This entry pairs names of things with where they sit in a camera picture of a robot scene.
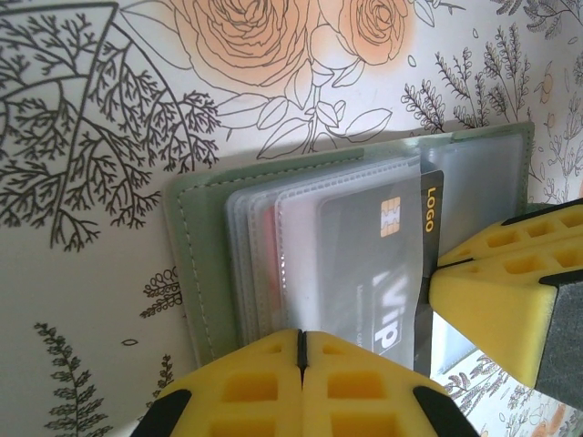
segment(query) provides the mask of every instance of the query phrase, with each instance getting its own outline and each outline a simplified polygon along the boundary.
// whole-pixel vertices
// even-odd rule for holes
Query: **card holder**
[[[237,298],[232,292],[229,235],[224,214],[225,202],[230,194],[317,168],[344,165],[365,158],[402,156],[417,147],[421,149],[423,160],[426,153],[448,145],[457,144],[463,149],[465,143],[471,144],[480,138],[518,135],[522,148],[519,160],[513,163],[518,182],[513,187],[507,187],[516,194],[507,209],[516,215],[525,210],[527,203],[527,172],[533,131],[532,123],[483,127],[261,162],[242,168],[196,172],[173,179],[165,187],[163,203],[198,365],[235,351],[242,340],[240,321],[234,310]],[[444,171],[445,185],[448,173],[452,171],[455,169]],[[485,203],[480,208],[486,211],[488,205]]]

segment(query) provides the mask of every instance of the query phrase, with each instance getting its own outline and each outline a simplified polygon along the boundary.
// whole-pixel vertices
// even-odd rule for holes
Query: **black credit card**
[[[412,365],[417,293],[437,262],[442,189],[443,173],[436,171],[320,205],[323,330]]]

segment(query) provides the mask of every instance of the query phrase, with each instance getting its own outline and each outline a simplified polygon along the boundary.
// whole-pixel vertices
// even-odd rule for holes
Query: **card chip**
[[[399,231],[401,198],[389,198],[381,204],[381,238]]]

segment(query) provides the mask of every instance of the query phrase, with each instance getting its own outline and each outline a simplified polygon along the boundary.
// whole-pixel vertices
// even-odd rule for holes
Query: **green leather cover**
[[[409,137],[332,152],[262,161],[242,168],[190,173],[173,179],[164,190],[163,202],[198,365],[209,363],[240,347],[224,214],[224,205],[231,193],[276,178],[348,161],[402,156],[414,152],[418,147],[439,147],[516,133],[521,134],[527,144],[519,193],[521,202],[517,206],[520,212],[524,212],[534,134],[532,123]]]

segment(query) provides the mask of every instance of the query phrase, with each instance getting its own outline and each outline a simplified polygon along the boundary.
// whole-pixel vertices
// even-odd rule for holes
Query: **floral wallpaper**
[[[129,435],[195,368],[159,203],[179,173],[530,119],[530,200],[583,197],[582,9],[0,0],[7,435]],[[481,352],[440,378],[482,435],[583,432]]]

